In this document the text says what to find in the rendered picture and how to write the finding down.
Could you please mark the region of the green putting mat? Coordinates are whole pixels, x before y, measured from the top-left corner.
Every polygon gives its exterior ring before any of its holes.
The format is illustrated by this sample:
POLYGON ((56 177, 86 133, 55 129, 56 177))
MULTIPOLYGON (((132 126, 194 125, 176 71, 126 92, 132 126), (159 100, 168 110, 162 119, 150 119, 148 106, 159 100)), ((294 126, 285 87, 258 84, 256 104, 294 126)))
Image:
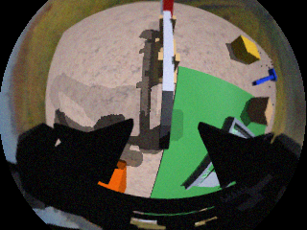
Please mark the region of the green putting mat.
POLYGON ((150 198, 188 198, 221 191, 222 188, 192 187, 184 184, 206 160, 207 149, 200 138, 199 123, 224 130, 227 118, 241 120, 252 134, 265 134, 265 124, 254 124, 247 108, 253 97, 243 88, 211 74, 177 67, 177 89, 174 95, 172 135, 169 149, 162 152, 157 178, 150 198))

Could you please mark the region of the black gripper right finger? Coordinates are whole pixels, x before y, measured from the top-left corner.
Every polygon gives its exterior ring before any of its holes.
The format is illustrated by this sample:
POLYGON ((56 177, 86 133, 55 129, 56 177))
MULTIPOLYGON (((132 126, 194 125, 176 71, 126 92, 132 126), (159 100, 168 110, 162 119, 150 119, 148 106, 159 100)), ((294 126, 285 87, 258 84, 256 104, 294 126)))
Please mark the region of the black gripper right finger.
POLYGON ((199 123, 199 132, 218 176, 220 187, 233 183, 233 177, 248 164, 250 158, 258 151, 258 147, 261 149, 262 146, 268 145, 275 135, 272 132, 247 139, 205 122, 199 123))

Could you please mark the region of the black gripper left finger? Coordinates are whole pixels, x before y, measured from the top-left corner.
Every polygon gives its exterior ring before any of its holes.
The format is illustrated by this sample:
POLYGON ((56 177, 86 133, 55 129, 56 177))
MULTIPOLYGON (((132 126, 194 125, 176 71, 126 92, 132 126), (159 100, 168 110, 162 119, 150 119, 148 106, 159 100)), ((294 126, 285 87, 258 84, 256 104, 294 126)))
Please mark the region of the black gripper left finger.
POLYGON ((134 127, 134 119, 129 118, 103 129, 85 131, 54 123, 60 142, 70 149, 77 150, 91 170, 100 177, 101 183, 110 183, 118 165, 120 154, 126 148, 134 127))

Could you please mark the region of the yellow flat block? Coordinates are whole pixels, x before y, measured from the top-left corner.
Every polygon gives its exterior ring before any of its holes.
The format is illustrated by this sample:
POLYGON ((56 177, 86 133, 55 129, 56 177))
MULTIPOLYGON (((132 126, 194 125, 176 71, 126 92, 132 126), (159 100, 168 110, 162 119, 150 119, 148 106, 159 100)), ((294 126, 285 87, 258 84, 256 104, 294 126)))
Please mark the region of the yellow flat block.
POLYGON ((248 64, 253 64, 253 62, 261 60, 260 54, 258 54, 256 49, 256 43, 250 42, 250 40, 248 41, 248 38, 239 35, 237 39, 234 39, 230 43, 233 46, 235 57, 239 60, 244 60, 248 64))

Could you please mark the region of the blue putter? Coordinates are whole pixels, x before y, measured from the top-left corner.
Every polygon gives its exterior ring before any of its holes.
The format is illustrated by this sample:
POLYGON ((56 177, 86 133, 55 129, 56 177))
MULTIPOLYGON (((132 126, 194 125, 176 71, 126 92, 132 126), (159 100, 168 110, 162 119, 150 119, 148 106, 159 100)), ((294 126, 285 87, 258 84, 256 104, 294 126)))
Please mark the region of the blue putter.
POLYGON ((269 73, 270 73, 269 76, 264 77, 264 78, 260 78, 260 80, 254 81, 253 85, 261 84, 261 83, 266 83, 267 80, 277 81, 275 70, 273 70, 273 68, 269 69, 269 73))

